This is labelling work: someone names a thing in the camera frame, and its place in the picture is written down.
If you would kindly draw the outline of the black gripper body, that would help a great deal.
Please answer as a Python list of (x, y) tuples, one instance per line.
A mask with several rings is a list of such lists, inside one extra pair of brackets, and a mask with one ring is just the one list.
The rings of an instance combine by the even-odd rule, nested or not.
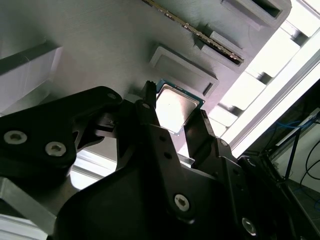
[(71, 197), (54, 240), (226, 240), (223, 186), (177, 159), (135, 162)]

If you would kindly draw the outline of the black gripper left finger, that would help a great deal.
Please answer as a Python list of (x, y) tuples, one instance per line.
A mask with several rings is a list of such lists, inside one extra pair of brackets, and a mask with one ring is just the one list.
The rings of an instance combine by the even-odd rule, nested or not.
[(116, 171), (148, 160), (179, 161), (155, 107), (156, 85), (148, 81), (133, 103), (99, 86), (4, 116), (0, 174), (33, 188), (58, 185), (77, 153), (105, 137), (117, 140)]

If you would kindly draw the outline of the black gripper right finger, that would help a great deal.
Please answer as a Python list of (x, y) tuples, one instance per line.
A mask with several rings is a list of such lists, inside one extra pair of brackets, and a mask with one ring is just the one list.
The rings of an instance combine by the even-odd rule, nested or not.
[(233, 240), (311, 240), (313, 223), (288, 184), (272, 178), (249, 157), (235, 158), (230, 146), (216, 137), (206, 112), (195, 110), (184, 125), (192, 168), (221, 185)]

